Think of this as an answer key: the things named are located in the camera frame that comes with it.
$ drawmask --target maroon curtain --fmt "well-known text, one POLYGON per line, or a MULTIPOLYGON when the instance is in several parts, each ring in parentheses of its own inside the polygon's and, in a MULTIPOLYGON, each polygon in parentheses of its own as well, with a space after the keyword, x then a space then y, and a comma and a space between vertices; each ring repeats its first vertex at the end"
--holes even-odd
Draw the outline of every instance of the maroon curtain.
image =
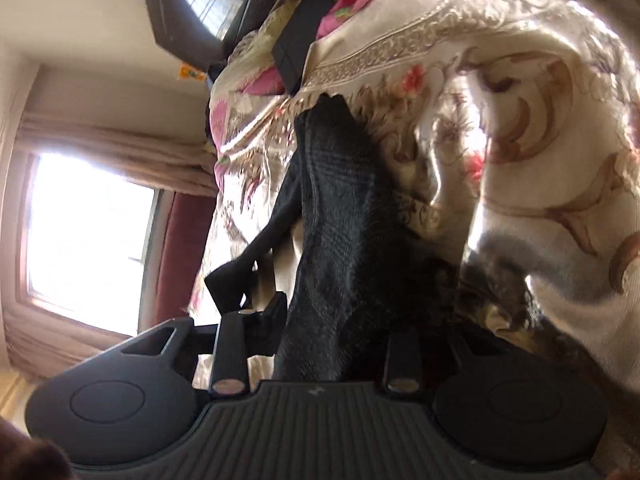
POLYGON ((155 324, 187 316, 215 208, 215 197, 175 194, 158 275, 155 324))

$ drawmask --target ribbed plastic surface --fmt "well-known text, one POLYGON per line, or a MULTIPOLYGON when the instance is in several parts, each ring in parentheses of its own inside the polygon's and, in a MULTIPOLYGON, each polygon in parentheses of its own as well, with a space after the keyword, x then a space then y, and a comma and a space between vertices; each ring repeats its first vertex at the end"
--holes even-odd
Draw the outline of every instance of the ribbed plastic surface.
POLYGON ((516 473, 451 447, 424 407, 371 384, 264 382, 247 399, 212 404, 194 430, 148 462, 78 469, 84 480, 590 480, 588 465, 516 473))

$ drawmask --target window frame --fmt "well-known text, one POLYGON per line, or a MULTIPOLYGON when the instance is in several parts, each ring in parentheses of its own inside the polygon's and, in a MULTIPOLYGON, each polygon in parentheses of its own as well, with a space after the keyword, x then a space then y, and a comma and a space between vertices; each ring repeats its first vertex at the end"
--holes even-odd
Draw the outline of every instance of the window frame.
MULTIPOLYGON (((23 162, 24 172, 22 173, 23 179, 20 184, 22 187, 15 218, 17 225, 14 262, 15 299, 18 304, 45 310, 51 314, 62 316, 70 322, 81 323, 104 332, 112 332, 101 327, 88 325, 82 320, 76 319, 74 311, 62 305, 52 303, 36 290, 31 290, 28 266, 28 237, 29 225, 31 223, 31 199, 33 197, 33 188, 39 161, 39 155, 30 153, 27 155, 26 163, 23 162)), ((141 260, 143 276, 140 290, 140 305, 138 307, 138 333, 151 328, 153 325, 156 305, 156 286, 158 284, 159 268, 162 251, 164 249, 164 236, 166 234, 166 227, 175 195, 175 193, 171 191, 151 189, 154 190, 154 198, 151 206, 153 214, 149 215, 143 246, 143 258, 141 260)), ((6 212, 2 213, 3 223, 8 221, 8 219, 5 218, 5 214, 6 212)))

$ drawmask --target round button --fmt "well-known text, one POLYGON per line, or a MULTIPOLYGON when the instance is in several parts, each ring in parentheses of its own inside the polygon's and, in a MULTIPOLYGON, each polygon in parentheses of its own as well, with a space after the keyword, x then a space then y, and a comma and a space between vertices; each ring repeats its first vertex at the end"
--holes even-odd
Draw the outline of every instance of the round button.
POLYGON ((487 401, 497 415, 514 422, 549 420, 562 408, 558 392, 540 381, 498 384, 489 392, 487 401))
POLYGON ((142 408, 145 393, 126 381, 97 381, 76 391, 70 400, 71 410, 80 418, 96 424, 113 424, 126 420, 142 408))

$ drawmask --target black fabric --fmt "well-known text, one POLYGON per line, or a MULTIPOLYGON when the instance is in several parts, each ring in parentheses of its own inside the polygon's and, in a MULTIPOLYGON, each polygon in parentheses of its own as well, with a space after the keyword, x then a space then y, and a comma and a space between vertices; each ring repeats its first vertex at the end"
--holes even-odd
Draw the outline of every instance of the black fabric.
POLYGON ((274 378, 372 378, 388 330, 408 320, 406 236, 392 182, 343 97, 322 95, 295 120, 298 150, 267 227, 205 280, 221 312, 239 308, 254 261, 303 216, 303 254, 274 378))
POLYGON ((282 33, 273 45, 271 54, 290 94, 300 89, 306 54, 316 40, 320 21, 335 5, 334 0, 302 0, 294 10, 282 33))

